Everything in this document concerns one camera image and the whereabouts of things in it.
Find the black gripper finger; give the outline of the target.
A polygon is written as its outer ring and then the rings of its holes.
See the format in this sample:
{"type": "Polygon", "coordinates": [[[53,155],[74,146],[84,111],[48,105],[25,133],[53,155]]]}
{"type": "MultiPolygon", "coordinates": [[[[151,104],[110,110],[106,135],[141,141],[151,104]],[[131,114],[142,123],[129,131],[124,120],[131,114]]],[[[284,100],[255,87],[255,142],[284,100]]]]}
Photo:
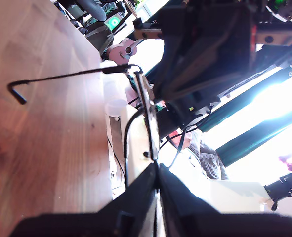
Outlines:
{"type": "Polygon", "coordinates": [[[157,171],[154,163],[116,199],[98,212],[102,233],[108,237],[153,237],[155,235],[157,171]]]}
{"type": "Polygon", "coordinates": [[[250,29],[203,35],[168,69],[160,95],[185,96],[204,89],[220,92],[249,69],[250,58],[250,29]]]}
{"type": "Polygon", "coordinates": [[[168,237],[220,237],[220,213],[195,196],[179,178],[160,164],[159,186],[165,232],[168,237]]]}
{"type": "Polygon", "coordinates": [[[200,89],[199,75],[187,75],[200,55],[199,39],[165,39],[164,53],[154,76],[155,95],[187,95],[200,89]]]}

